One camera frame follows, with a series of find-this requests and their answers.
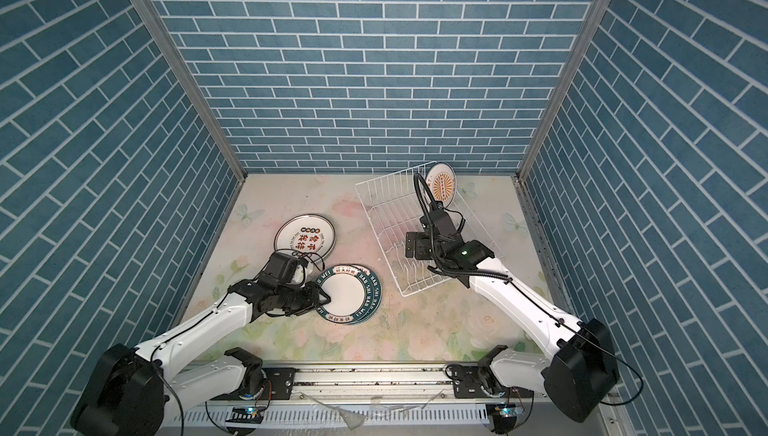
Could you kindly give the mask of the green rim small plate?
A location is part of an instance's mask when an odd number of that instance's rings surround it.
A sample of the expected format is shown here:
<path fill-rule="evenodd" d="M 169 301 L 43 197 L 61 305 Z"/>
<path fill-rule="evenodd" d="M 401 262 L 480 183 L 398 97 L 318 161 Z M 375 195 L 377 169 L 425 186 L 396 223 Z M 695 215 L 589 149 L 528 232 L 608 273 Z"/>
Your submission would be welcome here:
<path fill-rule="evenodd" d="M 360 264 L 354 264 L 354 267 L 358 268 L 362 273 L 366 275 L 367 280 L 372 287 L 370 303 L 366 305 L 366 309 L 363 312 L 363 315 L 353 322 L 354 325 L 358 325 L 370 320 L 379 309 L 382 302 L 382 286 L 381 281 L 375 271 Z"/>
<path fill-rule="evenodd" d="M 338 266 L 315 280 L 322 299 L 316 312 L 324 320 L 343 325 L 360 323 L 373 303 L 373 284 L 359 268 Z"/>

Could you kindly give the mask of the large red character plate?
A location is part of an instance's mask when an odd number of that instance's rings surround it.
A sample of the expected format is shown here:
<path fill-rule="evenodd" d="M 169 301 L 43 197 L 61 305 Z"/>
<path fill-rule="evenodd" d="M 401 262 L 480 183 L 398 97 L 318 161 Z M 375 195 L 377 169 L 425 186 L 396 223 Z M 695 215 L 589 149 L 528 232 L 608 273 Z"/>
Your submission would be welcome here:
<path fill-rule="evenodd" d="M 277 231 L 275 251 L 288 251 L 309 255 L 324 262 L 336 244 L 336 228 L 325 216 L 303 214 L 285 222 Z"/>

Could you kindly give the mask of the white wire dish rack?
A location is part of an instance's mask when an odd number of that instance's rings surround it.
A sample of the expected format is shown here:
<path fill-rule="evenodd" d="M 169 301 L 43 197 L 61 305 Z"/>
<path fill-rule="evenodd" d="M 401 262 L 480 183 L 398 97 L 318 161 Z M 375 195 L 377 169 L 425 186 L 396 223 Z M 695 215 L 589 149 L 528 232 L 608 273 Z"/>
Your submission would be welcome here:
<path fill-rule="evenodd" d="M 431 272 L 431 250 L 423 208 L 441 202 L 463 242 L 478 240 L 495 255 L 500 249 L 460 195 L 453 168 L 429 162 L 355 185 L 357 196 L 400 294 L 412 296 L 447 282 Z"/>

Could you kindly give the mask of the red rim small plate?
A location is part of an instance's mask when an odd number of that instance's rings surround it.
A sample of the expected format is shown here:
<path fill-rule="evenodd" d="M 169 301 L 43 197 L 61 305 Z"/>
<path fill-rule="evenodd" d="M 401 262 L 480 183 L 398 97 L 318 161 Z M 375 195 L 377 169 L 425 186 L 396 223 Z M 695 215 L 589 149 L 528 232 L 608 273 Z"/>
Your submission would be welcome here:
<path fill-rule="evenodd" d="M 456 194 L 457 181 L 453 168 L 444 162 L 437 162 L 430 167 L 426 183 L 433 197 L 445 206 L 450 206 Z"/>

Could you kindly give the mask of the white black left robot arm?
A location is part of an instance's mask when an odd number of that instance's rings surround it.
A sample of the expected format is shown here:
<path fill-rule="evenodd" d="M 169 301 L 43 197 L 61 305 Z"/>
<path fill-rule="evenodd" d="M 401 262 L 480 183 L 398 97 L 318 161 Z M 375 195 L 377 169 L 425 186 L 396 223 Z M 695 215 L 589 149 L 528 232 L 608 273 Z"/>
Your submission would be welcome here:
<path fill-rule="evenodd" d="M 321 269 L 314 252 L 273 252 L 258 274 L 231 284 L 200 314 L 132 347 L 116 344 L 99 358 L 70 424 L 83 435 L 154 435 L 186 410 L 225 394 L 269 395 L 263 361 L 235 347 L 195 369 L 190 363 L 215 343 L 262 316 L 301 316 L 330 302 L 308 278 Z"/>

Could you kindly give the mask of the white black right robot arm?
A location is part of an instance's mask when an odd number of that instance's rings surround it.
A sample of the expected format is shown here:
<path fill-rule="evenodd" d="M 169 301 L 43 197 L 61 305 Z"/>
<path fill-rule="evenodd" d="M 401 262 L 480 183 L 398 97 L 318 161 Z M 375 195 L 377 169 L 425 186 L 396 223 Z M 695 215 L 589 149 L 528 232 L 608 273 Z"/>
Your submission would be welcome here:
<path fill-rule="evenodd" d="M 495 347 L 478 363 L 483 390 L 492 396 L 511 388 L 541 392 L 565 416 L 584 421 L 620 381 L 609 329 L 596 319 L 581 321 L 519 281 L 486 245 L 465 240 L 440 205 L 425 210 L 420 223 L 421 231 L 406 235 L 406 257 L 428 261 L 430 272 L 486 298 L 542 352 L 527 357 Z"/>

